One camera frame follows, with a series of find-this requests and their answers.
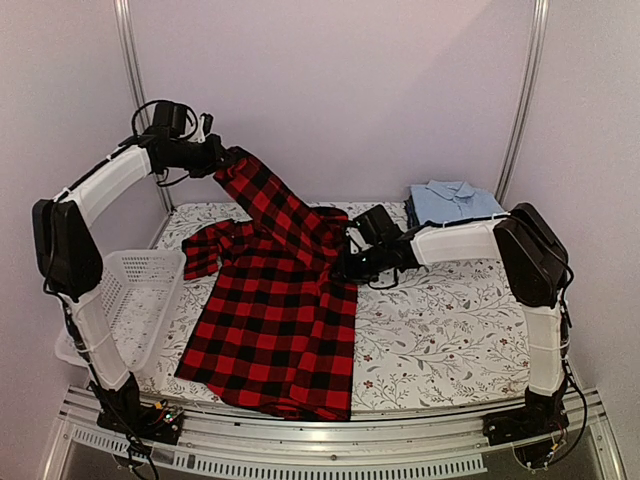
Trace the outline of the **red black plaid shirt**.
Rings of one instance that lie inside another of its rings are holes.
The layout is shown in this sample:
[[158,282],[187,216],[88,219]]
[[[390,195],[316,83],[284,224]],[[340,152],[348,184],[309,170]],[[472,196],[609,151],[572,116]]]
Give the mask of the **red black plaid shirt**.
[[246,212],[182,243],[184,277],[216,281],[176,369],[224,403],[306,421],[351,416],[358,288],[332,270],[347,214],[306,204],[233,148],[215,181]]

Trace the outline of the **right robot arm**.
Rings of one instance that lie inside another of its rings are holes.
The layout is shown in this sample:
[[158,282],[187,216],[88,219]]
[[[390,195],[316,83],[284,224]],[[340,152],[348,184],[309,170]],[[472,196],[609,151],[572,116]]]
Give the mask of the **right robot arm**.
[[565,423],[572,273],[531,205],[409,231],[377,205],[344,232],[336,275],[358,283],[354,409],[520,398],[492,428],[537,436]]

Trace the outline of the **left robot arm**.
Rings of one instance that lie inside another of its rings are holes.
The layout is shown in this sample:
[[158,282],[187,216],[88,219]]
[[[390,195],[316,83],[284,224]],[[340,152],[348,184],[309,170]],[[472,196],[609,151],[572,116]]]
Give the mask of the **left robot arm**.
[[151,174],[181,169],[203,178],[229,162],[212,115],[183,104],[152,100],[153,118],[133,129],[114,151],[52,199],[32,207],[36,260],[43,291],[62,306],[65,325],[87,363],[104,411],[128,434],[148,426],[134,374],[125,365],[101,306],[103,257],[90,228],[123,193]]

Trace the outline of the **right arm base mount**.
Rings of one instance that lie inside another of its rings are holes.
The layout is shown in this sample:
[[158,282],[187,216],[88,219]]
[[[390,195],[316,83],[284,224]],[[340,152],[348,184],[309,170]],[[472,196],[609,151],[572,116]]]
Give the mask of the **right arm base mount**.
[[482,433],[490,446],[513,444],[519,464],[529,470],[547,468],[564,442],[569,420],[564,405],[549,410],[542,404],[490,413],[482,417]]

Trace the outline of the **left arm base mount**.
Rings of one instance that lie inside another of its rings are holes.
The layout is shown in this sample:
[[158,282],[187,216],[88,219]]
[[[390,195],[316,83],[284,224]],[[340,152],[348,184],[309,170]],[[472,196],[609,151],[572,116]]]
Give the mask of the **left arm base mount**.
[[169,445],[177,445],[180,438],[184,409],[168,405],[166,400],[154,405],[104,400],[97,425],[103,429]]

